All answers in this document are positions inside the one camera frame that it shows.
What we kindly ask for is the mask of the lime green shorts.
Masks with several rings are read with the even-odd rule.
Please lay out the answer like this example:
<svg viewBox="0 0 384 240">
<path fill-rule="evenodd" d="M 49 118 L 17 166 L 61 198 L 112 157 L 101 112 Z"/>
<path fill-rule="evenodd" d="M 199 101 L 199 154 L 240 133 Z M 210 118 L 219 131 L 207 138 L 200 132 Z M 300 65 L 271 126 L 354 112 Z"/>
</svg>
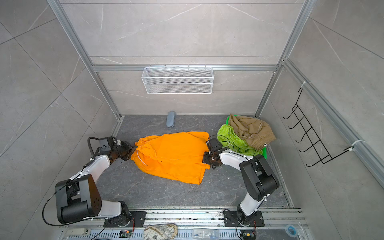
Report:
<svg viewBox="0 0 384 240">
<path fill-rule="evenodd" d="M 218 141 L 222 143 L 224 147 L 230 148 L 232 151 L 247 156 L 262 155 L 263 150 L 256 150 L 249 146 L 246 141 L 242 140 L 234 132 L 234 129 L 230 125 L 222 125 L 216 135 Z"/>
</svg>

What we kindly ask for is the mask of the orange shorts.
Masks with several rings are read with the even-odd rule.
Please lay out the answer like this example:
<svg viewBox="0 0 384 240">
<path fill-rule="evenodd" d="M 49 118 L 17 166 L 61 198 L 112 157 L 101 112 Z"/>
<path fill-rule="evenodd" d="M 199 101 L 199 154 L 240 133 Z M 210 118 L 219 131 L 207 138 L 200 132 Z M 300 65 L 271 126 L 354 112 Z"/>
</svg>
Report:
<svg viewBox="0 0 384 240">
<path fill-rule="evenodd" d="M 203 163 L 208 152 L 207 132 L 181 132 L 139 139 L 131 160 L 144 173 L 186 184 L 200 185 L 210 165 Z"/>
</svg>

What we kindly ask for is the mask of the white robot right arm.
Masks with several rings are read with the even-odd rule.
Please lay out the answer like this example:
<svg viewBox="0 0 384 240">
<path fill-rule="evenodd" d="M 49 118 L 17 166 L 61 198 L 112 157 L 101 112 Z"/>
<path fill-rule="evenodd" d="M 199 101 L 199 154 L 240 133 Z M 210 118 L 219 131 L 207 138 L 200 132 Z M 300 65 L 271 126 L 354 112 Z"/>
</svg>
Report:
<svg viewBox="0 0 384 240">
<path fill-rule="evenodd" d="M 280 182 L 264 156 L 246 156 L 224 147 L 217 139 L 206 141 L 208 151 L 203 155 L 203 163 L 212 168 L 230 166 L 241 172 L 247 194 L 239 204 L 237 216 L 241 221 L 255 215 L 260 206 L 275 190 Z"/>
</svg>

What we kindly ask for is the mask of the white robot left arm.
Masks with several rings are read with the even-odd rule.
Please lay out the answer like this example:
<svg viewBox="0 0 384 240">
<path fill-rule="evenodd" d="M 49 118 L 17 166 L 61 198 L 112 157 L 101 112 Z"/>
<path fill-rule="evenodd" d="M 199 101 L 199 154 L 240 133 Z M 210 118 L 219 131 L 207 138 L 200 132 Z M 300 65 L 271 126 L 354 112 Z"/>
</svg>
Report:
<svg viewBox="0 0 384 240">
<path fill-rule="evenodd" d="M 127 205 L 123 201 L 103 200 L 97 181 L 115 160 L 129 160 L 136 146 L 116 137 L 89 137 L 87 143 L 90 161 L 77 174 L 55 186 L 58 221 L 69 225 L 88 219 L 104 219 L 105 227 L 125 227 L 132 221 Z"/>
</svg>

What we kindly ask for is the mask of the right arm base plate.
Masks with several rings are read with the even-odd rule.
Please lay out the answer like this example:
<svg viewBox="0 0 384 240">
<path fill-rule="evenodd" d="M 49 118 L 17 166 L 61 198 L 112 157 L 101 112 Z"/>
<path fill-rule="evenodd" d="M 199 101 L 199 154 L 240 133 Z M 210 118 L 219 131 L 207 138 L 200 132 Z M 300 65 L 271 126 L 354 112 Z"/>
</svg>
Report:
<svg viewBox="0 0 384 240">
<path fill-rule="evenodd" d="M 260 211 L 253 212 L 251 215 L 246 216 L 241 211 L 223 210 L 224 225 L 225 227 L 264 227 L 264 217 Z"/>
</svg>

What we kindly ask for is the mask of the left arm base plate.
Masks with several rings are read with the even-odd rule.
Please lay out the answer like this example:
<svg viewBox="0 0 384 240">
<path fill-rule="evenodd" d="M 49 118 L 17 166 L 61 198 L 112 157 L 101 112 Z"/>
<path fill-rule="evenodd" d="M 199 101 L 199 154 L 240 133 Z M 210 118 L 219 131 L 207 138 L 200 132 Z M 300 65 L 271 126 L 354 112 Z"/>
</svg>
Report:
<svg viewBox="0 0 384 240">
<path fill-rule="evenodd" d="M 121 214 L 118 217 L 105 220 L 103 227 L 106 228 L 132 228 L 138 227 L 142 228 L 146 219 L 147 212 L 145 211 L 135 211 L 129 212 L 128 216 Z"/>
</svg>

